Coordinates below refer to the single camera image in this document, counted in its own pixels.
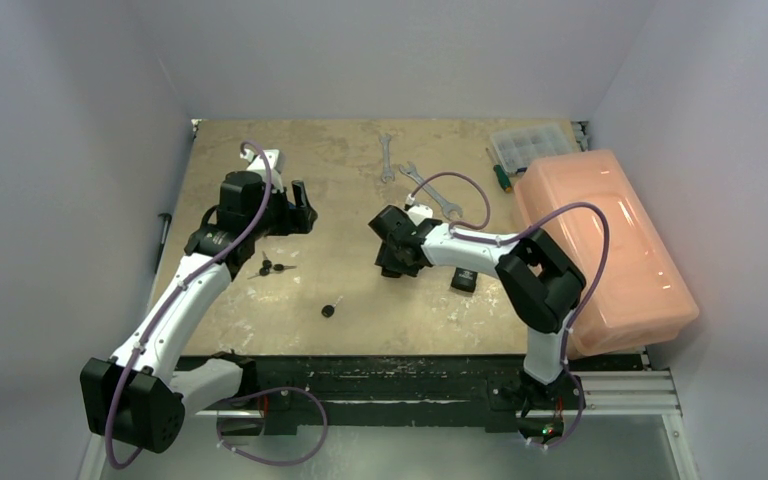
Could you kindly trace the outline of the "black key bunch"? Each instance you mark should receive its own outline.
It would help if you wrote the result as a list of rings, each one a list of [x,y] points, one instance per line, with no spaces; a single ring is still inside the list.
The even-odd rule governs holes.
[[[267,255],[265,251],[262,252],[261,267],[258,272],[251,276],[251,279],[266,277],[270,274],[280,274],[287,270],[296,269],[295,265],[286,265],[282,263],[274,263]]]

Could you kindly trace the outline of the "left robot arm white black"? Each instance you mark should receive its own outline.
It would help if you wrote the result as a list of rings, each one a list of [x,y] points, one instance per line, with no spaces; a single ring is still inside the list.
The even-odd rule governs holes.
[[[234,171],[219,201],[189,237],[178,268],[129,340],[106,359],[91,358],[80,373],[90,431],[104,439],[117,468],[116,443],[162,453],[192,415],[222,400],[244,409],[257,399],[247,359],[218,353],[194,370],[176,366],[211,305],[236,279],[264,236],[308,234],[318,214],[303,181],[288,187],[277,173]]]

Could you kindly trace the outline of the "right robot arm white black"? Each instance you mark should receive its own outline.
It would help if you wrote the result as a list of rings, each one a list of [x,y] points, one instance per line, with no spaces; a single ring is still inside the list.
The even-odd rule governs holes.
[[[415,277],[423,268],[446,266],[499,280],[528,329],[524,399],[544,407],[559,396],[568,328],[588,282],[547,231],[537,225],[519,234],[468,231],[434,219],[420,205],[388,205],[369,227],[381,241],[375,265],[385,277]]]

